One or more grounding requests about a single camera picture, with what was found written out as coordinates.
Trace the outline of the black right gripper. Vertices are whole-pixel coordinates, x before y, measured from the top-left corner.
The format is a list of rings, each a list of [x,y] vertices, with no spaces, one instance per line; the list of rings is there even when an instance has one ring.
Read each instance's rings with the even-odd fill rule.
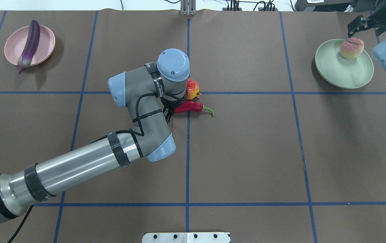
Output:
[[[369,17],[359,15],[348,25],[348,37],[354,37],[355,34],[369,29],[376,29],[375,35],[378,37],[386,32],[386,12],[374,12]]]

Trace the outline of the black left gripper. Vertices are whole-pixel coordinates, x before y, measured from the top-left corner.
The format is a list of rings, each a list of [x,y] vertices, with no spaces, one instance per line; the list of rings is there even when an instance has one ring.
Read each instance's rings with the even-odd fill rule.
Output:
[[[181,106],[184,101],[184,98],[179,98],[176,96],[164,96],[162,97],[162,104],[164,106],[163,113],[165,115],[165,120],[167,123],[170,122],[171,117],[174,114],[174,110]]]

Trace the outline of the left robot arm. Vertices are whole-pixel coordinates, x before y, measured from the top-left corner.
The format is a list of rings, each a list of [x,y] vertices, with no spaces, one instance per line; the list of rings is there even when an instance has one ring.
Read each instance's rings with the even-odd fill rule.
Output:
[[[156,162],[172,155],[176,144],[168,125],[170,106],[185,100],[189,76],[189,55],[169,48],[156,61],[109,78],[111,97],[127,111],[131,128],[110,132],[18,172],[0,173],[0,223],[138,159]]]

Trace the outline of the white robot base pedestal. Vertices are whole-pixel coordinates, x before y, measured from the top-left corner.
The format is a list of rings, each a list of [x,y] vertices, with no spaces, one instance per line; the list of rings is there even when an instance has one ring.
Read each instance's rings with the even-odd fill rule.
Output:
[[[165,232],[146,233],[142,243],[230,243],[227,232]]]

